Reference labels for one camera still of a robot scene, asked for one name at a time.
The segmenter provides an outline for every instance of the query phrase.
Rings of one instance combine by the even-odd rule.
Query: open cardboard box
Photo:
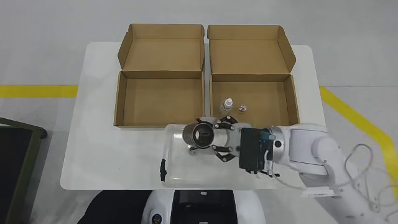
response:
[[[188,124],[205,114],[204,28],[131,24],[121,44],[114,125]]]
[[[208,26],[207,36],[212,116],[220,117],[220,105],[232,98],[229,114],[239,122],[258,128],[299,122],[290,74],[296,59],[281,26]]]

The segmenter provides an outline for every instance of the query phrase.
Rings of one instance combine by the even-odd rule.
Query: yellow tape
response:
[[[0,85],[0,98],[74,98],[78,85]]]
[[[352,109],[352,107],[337,98],[329,90],[323,86],[320,86],[319,89],[322,100],[326,104],[331,106],[349,122],[353,123],[358,129],[368,135],[374,142],[380,145],[388,173],[398,179],[398,156],[392,139],[357,111]]]

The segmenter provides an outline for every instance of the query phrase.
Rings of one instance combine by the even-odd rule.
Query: cable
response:
[[[360,177],[362,177],[362,176],[364,176],[364,175],[366,175],[366,174],[368,173],[369,169],[371,168],[371,166],[372,166],[372,164],[373,164],[373,150],[372,150],[372,148],[370,148],[370,146],[368,146],[367,144],[357,144],[357,145],[354,146],[354,148],[351,150],[351,152],[350,152],[349,155],[347,156],[346,160],[344,161],[344,170],[345,170],[345,172],[346,172],[347,174],[349,174],[349,172],[348,172],[348,170],[347,170],[347,162],[348,162],[348,159],[355,153],[355,151],[357,150],[357,148],[358,148],[359,146],[363,146],[363,147],[367,148],[367,149],[369,150],[369,152],[370,152],[369,162],[368,162],[367,166],[365,167],[365,169],[363,169],[363,170],[361,171],[361,173],[359,173],[354,179],[349,175],[349,177],[350,177],[350,180],[349,180],[349,181],[344,182],[344,183],[342,183],[342,184],[335,184],[335,185],[332,185],[332,186],[330,186],[330,187],[336,187],[336,188],[338,188],[338,187],[346,186],[346,185],[348,185],[348,184],[352,184],[354,181],[358,180]]]
[[[357,149],[359,146],[364,146],[364,147],[366,147],[367,149],[369,149],[369,151],[370,151],[370,153],[371,153],[371,159],[370,159],[369,162],[368,162],[368,166],[366,166],[366,168],[362,171],[362,173],[360,173],[355,179],[353,179],[352,176],[351,176],[351,174],[348,172],[348,169],[347,169],[347,162],[348,162],[348,159],[355,153],[356,149]],[[394,201],[393,201],[392,203],[388,203],[388,204],[381,204],[381,203],[380,203],[380,198],[381,198],[381,194],[383,193],[383,191],[385,191],[386,189],[393,188],[393,187],[398,187],[398,183],[397,183],[395,177],[393,177],[392,175],[390,175],[390,174],[387,173],[387,172],[384,172],[384,171],[378,169],[378,171],[380,171],[380,172],[382,172],[382,173],[388,175],[390,178],[392,178],[393,181],[395,182],[395,184],[391,184],[391,185],[388,185],[388,186],[385,186],[384,188],[382,188],[382,189],[377,193],[377,202],[372,201],[372,200],[370,199],[370,196],[369,196],[368,179],[367,179],[367,177],[366,177],[366,174],[368,173],[368,171],[369,171],[369,169],[370,169],[372,163],[373,163],[373,150],[372,150],[368,145],[366,145],[366,144],[357,144],[357,145],[354,147],[354,149],[351,151],[351,153],[347,156],[347,158],[346,158],[346,160],[345,160],[345,162],[344,162],[344,170],[345,170],[347,176],[349,177],[349,181],[350,181],[352,187],[355,189],[355,191],[357,191],[357,193],[359,193],[359,195],[360,195],[363,199],[365,199],[365,201],[367,201],[369,205],[377,206],[377,209],[376,209],[376,210],[373,210],[372,208],[371,208],[371,210],[374,211],[374,212],[380,212],[380,207],[390,207],[390,206],[393,206],[393,205],[396,204],[396,202],[397,202],[397,200],[398,200],[397,197],[395,197],[395,199],[394,199]],[[355,186],[355,180],[358,179],[361,175],[364,175],[364,176],[365,176],[366,195],[364,195],[364,194],[362,193],[362,191],[360,191],[360,190]]]
[[[366,147],[367,149],[369,149],[369,151],[370,151],[369,162],[368,162],[367,166],[365,167],[365,169],[364,169],[361,173],[359,173],[354,179],[352,179],[352,177],[350,177],[352,180],[350,179],[349,181],[344,182],[344,183],[342,183],[342,184],[335,184],[335,185],[332,185],[332,186],[330,186],[330,188],[337,188],[337,187],[346,186],[346,185],[348,185],[348,184],[352,184],[352,181],[356,181],[356,180],[358,180],[359,178],[361,178],[363,175],[366,175],[366,173],[368,173],[368,171],[369,171],[369,169],[370,169],[370,167],[372,166],[372,163],[373,163],[373,150],[372,150],[372,148],[370,148],[370,147],[369,147],[368,145],[366,145],[366,144],[357,144],[357,145],[351,150],[350,154],[348,155],[348,157],[346,158],[346,160],[345,160],[345,162],[344,162],[344,167],[345,167],[346,172],[348,172],[348,171],[347,171],[347,168],[346,168],[347,161],[348,161],[348,159],[355,153],[355,151],[357,150],[357,148],[358,148],[359,146],[364,146],[364,147]],[[278,178],[278,179],[275,178],[275,179],[276,179],[278,182],[280,182],[281,184],[283,184],[283,185],[285,185],[285,186],[288,186],[288,187],[290,187],[290,188],[292,188],[292,189],[298,189],[298,190],[305,190],[305,189],[307,189],[307,188],[303,188],[303,187],[299,187],[299,186],[290,185],[290,184],[288,184],[288,183],[286,183],[286,182],[280,180],[279,178]]]
[[[278,181],[279,183],[281,183],[281,184],[283,184],[283,185],[285,185],[285,186],[287,186],[287,187],[289,187],[289,188],[298,189],[298,190],[305,190],[305,189],[307,189],[307,188],[303,188],[303,187],[299,187],[299,186],[290,185],[290,184],[288,184],[288,183],[282,181],[279,177],[275,176],[275,174],[274,174],[274,163],[272,163],[272,165],[271,165],[271,174],[272,174],[272,176],[276,179],[276,181]]]
[[[391,215],[398,213],[398,209],[389,213],[388,215],[386,215],[386,217],[384,218],[386,222],[390,222],[390,220],[388,219]]]
[[[348,160],[350,159],[350,157],[357,151],[358,147],[360,147],[360,146],[363,146],[363,147],[365,147],[365,148],[367,148],[367,149],[369,150],[369,154],[370,154],[370,156],[369,156],[369,162],[368,162],[367,166],[366,166],[355,178],[353,178],[353,177],[351,176],[351,174],[348,172],[348,169],[347,169],[347,162],[348,162]],[[390,206],[393,206],[393,205],[395,205],[395,204],[397,203],[397,201],[398,201],[398,198],[397,198],[397,197],[395,197],[395,199],[394,199],[394,201],[393,201],[392,203],[381,203],[380,200],[381,200],[381,194],[383,193],[383,191],[385,191],[385,190],[387,190],[387,189],[390,189],[390,188],[393,188],[393,187],[397,187],[397,188],[398,188],[398,182],[397,182],[396,178],[395,178],[394,176],[392,176],[391,174],[389,174],[388,172],[383,171],[382,169],[379,169],[379,168],[375,168],[375,169],[378,170],[379,172],[382,172],[382,173],[388,175],[390,178],[392,178],[393,181],[395,182],[395,184],[391,184],[391,185],[388,185],[388,186],[383,187],[383,188],[377,193],[377,202],[372,201],[372,200],[370,199],[370,196],[369,196],[368,178],[367,178],[367,174],[368,174],[368,172],[369,172],[369,170],[370,170],[372,164],[373,164],[373,150],[372,150],[372,148],[371,148],[370,146],[366,145],[366,144],[357,144],[357,145],[355,145],[355,147],[351,150],[350,154],[347,156],[347,158],[346,158],[345,161],[344,161],[344,170],[345,170],[347,176],[349,177],[349,181],[344,182],[344,183],[341,183],[341,184],[335,184],[335,185],[332,185],[332,186],[330,186],[330,187],[331,187],[331,188],[332,188],[332,187],[334,187],[334,188],[335,188],[335,187],[343,187],[343,186],[346,186],[346,185],[348,185],[348,184],[351,184],[352,187],[355,189],[355,191],[357,191],[357,192],[360,194],[360,196],[362,196],[362,198],[363,198],[365,201],[368,202],[370,208],[371,208],[371,205],[377,206],[376,210],[374,210],[374,209],[371,208],[371,211],[374,211],[374,212],[377,212],[377,213],[378,213],[378,212],[380,212],[380,208],[381,208],[381,207],[390,207]],[[281,180],[280,178],[276,177],[276,176],[274,175],[274,163],[272,163],[272,166],[271,166],[271,174],[274,176],[274,178],[276,179],[276,181],[278,181],[279,183],[281,183],[281,184],[283,184],[283,185],[285,185],[285,186],[287,186],[287,187],[290,187],[290,188],[292,188],[292,189],[297,189],[297,190],[305,190],[305,189],[307,189],[307,188],[304,188],[304,187],[299,187],[299,186],[290,185],[290,184],[284,182],[283,180]],[[363,176],[365,176],[366,195],[364,195],[364,194],[362,193],[362,191],[360,191],[360,190],[359,190],[358,188],[356,188],[356,186],[355,186],[355,181],[357,181],[358,179],[360,179],[360,178],[363,177]]]

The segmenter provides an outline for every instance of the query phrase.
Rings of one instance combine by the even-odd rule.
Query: white table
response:
[[[119,42],[92,42],[87,46],[62,167],[60,182],[64,189],[163,189],[159,173],[163,130],[113,126],[119,47]],[[206,73],[210,71],[207,47]],[[312,50],[306,45],[292,48],[297,58],[292,75],[300,121],[325,125]],[[253,189],[278,187],[238,167],[231,173]],[[282,175],[292,184],[300,182],[295,172],[284,170]]]

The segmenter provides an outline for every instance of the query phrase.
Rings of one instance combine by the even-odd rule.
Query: small bottle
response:
[[[233,105],[233,102],[232,102],[231,98],[224,100],[224,102],[220,106],[220,114],[222,116],[227,115],[229,113],[229,111],[232,110],[232,105]]]

